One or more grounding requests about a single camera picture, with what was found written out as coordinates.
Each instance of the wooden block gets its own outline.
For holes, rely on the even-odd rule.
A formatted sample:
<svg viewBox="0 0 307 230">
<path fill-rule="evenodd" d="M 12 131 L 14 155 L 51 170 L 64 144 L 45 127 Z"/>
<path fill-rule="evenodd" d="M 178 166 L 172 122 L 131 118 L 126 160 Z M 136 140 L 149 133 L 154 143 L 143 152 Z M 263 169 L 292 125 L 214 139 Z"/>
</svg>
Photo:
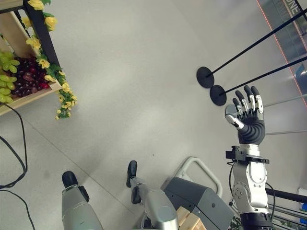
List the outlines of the wooden block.
<svg viewBox="0 0 307 230">
<path fill-rule="evenodd" d="M 183 224 L 179 227 L 179 230 L 194 230 L 200 218 L 193 213 L 190 213 Z"/>
<path fill-rule="evenodd" d="M 0 14 L 0 32 L 16 55 L 22 58 L 35 56 L 35 51 L 25 41 L 29 38 L 14 12 Z"/>
<path fill-rule="evenodd" d="M 195 226 L 194 230 L 207 230 L 202 221 L 198 221 L 197 225 Z"/>
<path fill-rule="evenodd" d="M 186 220 L 190 212 L 185 209 L 184 207 L 179 207 L 177 210 L 177 218 L 178 218 L 178 224 L 181 226 L 183 222 Z"/>
<path fill-rule="evenodd" d="M 22 6 L 23 0 L 0 0 L 0 10 Z"/>
</svg>

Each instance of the light gray floor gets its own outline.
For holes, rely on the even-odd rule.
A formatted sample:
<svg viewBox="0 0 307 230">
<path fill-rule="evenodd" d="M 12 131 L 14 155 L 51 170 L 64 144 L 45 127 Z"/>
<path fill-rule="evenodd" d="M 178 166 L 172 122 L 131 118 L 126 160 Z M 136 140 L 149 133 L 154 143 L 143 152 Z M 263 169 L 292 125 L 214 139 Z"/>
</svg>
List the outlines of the light gray floor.
<svg viewBox="0 0 307 230">
<path fill-rule="evenodd" d="M 62 229 L 66 170 L 84 184 L 106 230 L 129 229 L 142 212 L 125 187 L 133 159 L 138 175 L 160 187 L 186 157 L 200 157 L 220 178 L 228 202 L 224 153 L 237 144 L 236 132 L 195 73 L 203 65 L 214 69 L 270 31 L 256 1 L 53 0 L 46 11 L 59 21 L 51 36 L 78 105 L 70 119 L 60 121 L 54 119 L 55 94 L 18 110 L 25 121 L 29 172 L 12 191 L 29 204 L 36 229 Z M 226 89 L 283 64 L 272 37 L 216 73 L 215 80 Z M 287 69 L 255 86 L 264 103 L 299 95 Z M 306 116 L 301 100 L 272 106 L 266 111 L 267 131 L 306 129 Z M 13 113 L 0 117 L 0 134 L 22 155 Z M 301 133 L 264 140 L 261 153 L 271 160 L 268 182 L 276 189 L 307 187 L 306 139 Z M 3 144 L 0 150 L 4 184 L 21 169 Z M 203 174 L 191 174 L 207 184 Z M 4 192 L 0 229 L 31 229 L 21 201 Z"/>
</svg>

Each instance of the robotic arm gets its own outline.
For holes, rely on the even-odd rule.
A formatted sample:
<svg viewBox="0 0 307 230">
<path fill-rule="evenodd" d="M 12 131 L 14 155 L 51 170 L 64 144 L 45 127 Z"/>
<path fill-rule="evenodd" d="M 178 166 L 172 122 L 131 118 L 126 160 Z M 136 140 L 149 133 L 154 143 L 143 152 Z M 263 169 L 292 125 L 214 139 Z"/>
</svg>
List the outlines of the robotic arm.
<svg viewBox="0 0 307 230">
<path fill-rule="evenodd" d="M 259 144 L 265 136 L 263 105 L 256 87 L 252 86 L 250 89 L 246 85 L 244 90 L 248 103 L 242 93 L 236 91 L 241 103 L 234 98 L 235 106 L 228 105 L 225 111 L 226 120 L 238 130 L 240 143 L 240 146 L 233 146 L 232 151 L 226 152 L 226 158 L 234 162 L 232 196 L 240 213 L 243 229 L 272 230 L 265 191 L 265 164 L 269 160 L 262 158 L 259 150 Z"/>
</svg>

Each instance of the wooden crate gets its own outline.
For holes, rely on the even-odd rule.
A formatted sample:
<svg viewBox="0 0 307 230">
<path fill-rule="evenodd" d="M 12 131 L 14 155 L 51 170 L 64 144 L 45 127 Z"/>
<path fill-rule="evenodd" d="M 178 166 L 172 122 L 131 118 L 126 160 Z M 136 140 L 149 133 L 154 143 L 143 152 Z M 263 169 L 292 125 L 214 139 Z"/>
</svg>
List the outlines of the wooden crate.
<svg viewBox="0 0 307 230">
<path fill-rule="evenodd" d="M 0 6 L 4 2 L 18 2 L 11 0 L 0 0 Z M 3 37 L 6 39 L 5 42 L 2 38 L 0 38 L 0 49 L 2 51 L 10 51 L 13 50 L 17 56 L 22 58 L 27 58 L 29 56 L 35 56 L 36 53 L 32 49 L 31 46 L 26 44 L 26 40 L 29 38 L 21 23 L 17 19 L 16 15 L 13 12 L 6 12 L 0 14 L 0 32 Z M 56 92 L 61 89 L 61 85 L 56 80 L 56 82 L 49 83 L 50 88 L 43 89 L 36 93 L 30 94 L 26 97 L 17 98 L 12 103 L 8 105 L 12 108 L 21 107 L 29 102 L 35 101 L 43 96 L 46 96 L 52 92 Z M 0 115 L 9 112 L 10 109 L 6 106 L 0 107 Z"/>
<path fill-rule="evenodd" d="M 201 219 L 184 207 L 177 210 L 179 230 L 206 230 Z"/>
</svg>

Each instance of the white pole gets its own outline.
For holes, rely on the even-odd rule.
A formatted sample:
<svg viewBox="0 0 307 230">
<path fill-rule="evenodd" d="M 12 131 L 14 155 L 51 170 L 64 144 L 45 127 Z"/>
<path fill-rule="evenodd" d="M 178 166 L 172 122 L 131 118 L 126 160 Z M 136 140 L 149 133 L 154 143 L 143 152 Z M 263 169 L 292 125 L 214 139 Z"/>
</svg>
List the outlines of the white pole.
<svg viewBox="0 0 307 230">
<path fill-rule="evenodd" d="M 282 101 L 278 101 L 278 102 L 273 102 L 273 103 L 265 104 L 263 107 L 269 107 L 269 106 L 272 106 L 272 105 L 275 105 L 275 104 L 280 104 L 280 103 L 284 103 L 284 102 L 289 102 L 289 101 L 296 100 L 296 99 L 302 98 L 302 97 L 307 97 L 307 93 L 306 93 L 306 94 L 303 94 L 303 95 L 300 95 L 300 96 L 297 96 L 297 97 L 292 97 L 292 98 L 289 98 L 289 99 L 285 99 L 285 100 L 282 100 Z"/>
</svg>

